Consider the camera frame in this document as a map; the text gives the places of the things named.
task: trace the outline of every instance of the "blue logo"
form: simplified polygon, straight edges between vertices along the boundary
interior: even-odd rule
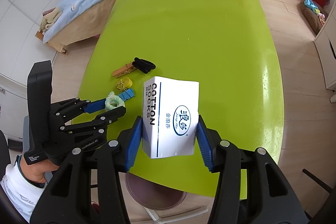
[[[191,124],[189,109],[186,106],[176,108],[173,116],[174,131],[178,136],[183,136],[187,133]]]

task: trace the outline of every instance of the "yellow tape roll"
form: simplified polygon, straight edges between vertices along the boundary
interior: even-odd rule
[[[129,89],[131,88],[131,86],[133,85],[132,80],[129,77],[123,77],[120,79],[120,81],[118,81],[117,83],[117,89],[121,90],[121,89]]]

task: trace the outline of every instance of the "black handle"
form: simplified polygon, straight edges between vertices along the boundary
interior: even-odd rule
[[[330,39],[329,39],[329,44],[330,44],[331,51],[333,52],[334,58],[336,59],[335,51],[334,51],[333,45],[330,42]]]
[[[134,62],[132,63],[132,65],[145,74],[156,68],[154,63],[144,59],[140,59],[138,57],[134,58]]]

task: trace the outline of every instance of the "stool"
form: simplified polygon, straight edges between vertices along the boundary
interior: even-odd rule
[[[163,211],[174,208],[182,203],[186,192],[172,189],[141,177],[127,173],[125,176],[126,188],[132,198],[142,205],[152,220],[135,221],[131,224],[164,224],[191,218],[206,213],[208,206],[202,206],[196,210],[178,214],[171,217],[160,218],[155,210]]]

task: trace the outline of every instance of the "black hair tie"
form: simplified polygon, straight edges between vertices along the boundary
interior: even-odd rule
[[[137,57],[134,58],[134,62],[132,62],[132,65],[145,74],[156,68],[154,63]]]

